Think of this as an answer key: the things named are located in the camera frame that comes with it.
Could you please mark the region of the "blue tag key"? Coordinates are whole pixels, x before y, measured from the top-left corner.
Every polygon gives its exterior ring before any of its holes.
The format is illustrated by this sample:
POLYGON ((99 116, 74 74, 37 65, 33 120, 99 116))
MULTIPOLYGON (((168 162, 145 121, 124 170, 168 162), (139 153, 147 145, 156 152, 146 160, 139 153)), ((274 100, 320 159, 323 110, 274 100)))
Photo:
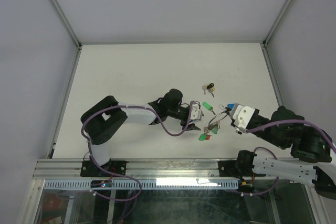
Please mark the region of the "blue tag key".
POLYGON ((227 105, 227 108, 228 108, 229 110, 232 110, 234 107, 235 107, 235 104, 234 104, 234 103, 229 103, 229 104, 227 105))

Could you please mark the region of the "silver keyring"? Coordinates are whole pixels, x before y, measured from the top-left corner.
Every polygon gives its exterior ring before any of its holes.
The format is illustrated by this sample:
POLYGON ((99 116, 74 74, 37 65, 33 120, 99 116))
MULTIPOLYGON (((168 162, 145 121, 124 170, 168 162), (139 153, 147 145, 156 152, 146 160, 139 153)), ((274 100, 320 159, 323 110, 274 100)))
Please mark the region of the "silver keyring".
POLYGON ((217 113, 214 115, 214 117, 212 119, 210 119, 210 121, 208 122, 208 125, 204 127, 203 132, 205 134, 217 134, 220 127, 220 123, 223 119, 225 119, 226 117, 229 116, 230 111, 232 110, 232 108, 227 105, 224 106, 222 104, 220 104, 218 106, 221 109, 220 113, 217 113))

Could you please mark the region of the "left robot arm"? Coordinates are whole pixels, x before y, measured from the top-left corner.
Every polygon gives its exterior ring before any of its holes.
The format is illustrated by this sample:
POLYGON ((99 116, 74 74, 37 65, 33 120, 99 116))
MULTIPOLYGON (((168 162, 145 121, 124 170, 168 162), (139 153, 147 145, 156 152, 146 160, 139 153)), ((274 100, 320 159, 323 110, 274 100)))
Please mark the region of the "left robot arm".
POLYGON ((177 137, 186 131, 199 131, 195 125, 204 115, 201 104, 191 101, 182 105, 183 94, 178 89, 169 90, 163 97, 146 105, 131 105, 118 102, 109 95, 85 112, 80 120, 81 134, 87 139, 91 169, 99 176, 106 175, 110 170, 108 144, 123 124, 161 125, 170 136, 177 137), (182 131, 171 133, 163 122, 167 118, 180 121, 182 131))

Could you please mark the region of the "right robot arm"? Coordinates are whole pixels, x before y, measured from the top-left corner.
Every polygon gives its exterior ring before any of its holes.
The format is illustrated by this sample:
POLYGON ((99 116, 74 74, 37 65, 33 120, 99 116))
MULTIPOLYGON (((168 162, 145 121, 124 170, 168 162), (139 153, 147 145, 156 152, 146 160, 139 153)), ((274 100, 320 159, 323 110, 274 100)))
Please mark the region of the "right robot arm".
POLYGON ((252 174, 285 178, 313 188, 324 198, 335 199, 335 143, 318 126, 280 106, 270 119, 259 110, 239 103, 229 104, 227 114, 238 134, 250 133, 282 149, 290 149, 299 163, 264 157, 241 150, 235 162, 240 176, 252 174))

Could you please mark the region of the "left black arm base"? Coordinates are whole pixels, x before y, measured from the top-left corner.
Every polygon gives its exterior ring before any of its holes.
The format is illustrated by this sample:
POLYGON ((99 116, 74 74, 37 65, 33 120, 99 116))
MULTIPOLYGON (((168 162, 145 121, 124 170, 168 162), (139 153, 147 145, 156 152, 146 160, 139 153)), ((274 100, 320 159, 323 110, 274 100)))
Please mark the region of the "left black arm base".
POLYGON ((81 177, 110 177, 111 173, 125 175, 127 169, 127 161, 109 160, 106 164, 98 167, 90 159, 82 162, 80 171, 81 177))

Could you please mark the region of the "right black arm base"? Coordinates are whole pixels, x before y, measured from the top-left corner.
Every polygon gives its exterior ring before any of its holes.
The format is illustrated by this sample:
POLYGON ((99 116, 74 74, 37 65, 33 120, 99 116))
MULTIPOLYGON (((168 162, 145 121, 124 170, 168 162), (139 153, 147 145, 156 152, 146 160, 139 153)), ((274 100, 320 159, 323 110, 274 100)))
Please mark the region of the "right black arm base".
POLYGON ((238 161, 238 160, 227 160, 218 161, 218 171, 220 177, 266 177, 266 174, 255 174, 252 171, 253 162, 252 161, 238 161))

